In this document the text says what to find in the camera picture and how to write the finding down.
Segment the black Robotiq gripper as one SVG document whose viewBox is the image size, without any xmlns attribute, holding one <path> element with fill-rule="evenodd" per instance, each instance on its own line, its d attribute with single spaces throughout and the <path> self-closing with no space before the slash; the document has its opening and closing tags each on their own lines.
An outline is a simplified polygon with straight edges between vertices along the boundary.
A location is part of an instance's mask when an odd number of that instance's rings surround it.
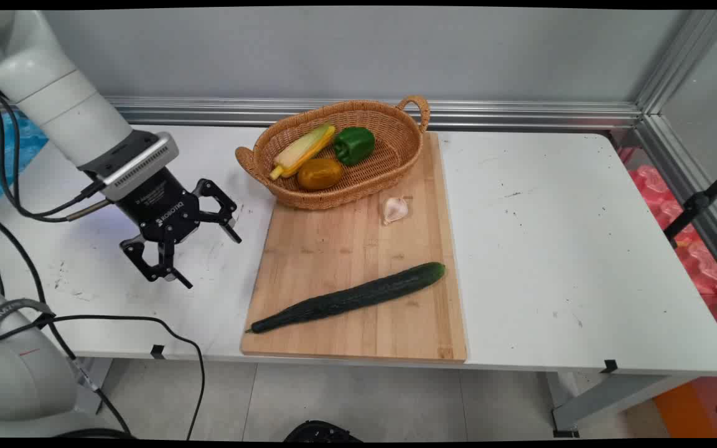
<svg viewBox="0 0 717 448">
<path fill-rule="evenodd" d="M 202 210 L 201 198 L 216 201 L 218 210 Z M 233 242 L 242 243 L 242 238 L 234 230 L 236 202 L 208 179 L 199 179 L 190 193 L 165 167 L 117 201 L 116 206 L 139 230 L 138 236 L 120 241 L 119 247 L 150 282 L 164 279 L 179 281 L 188 289 L 193 287 L 176 268 L 176 243 L 183 242 L 188 235 L 196 232 L 199 222 L 217 224 Z M 149 264 L 143 256 L 147 241 L 156 242 L 157 259 L 154 264 Z"/>
</svg>

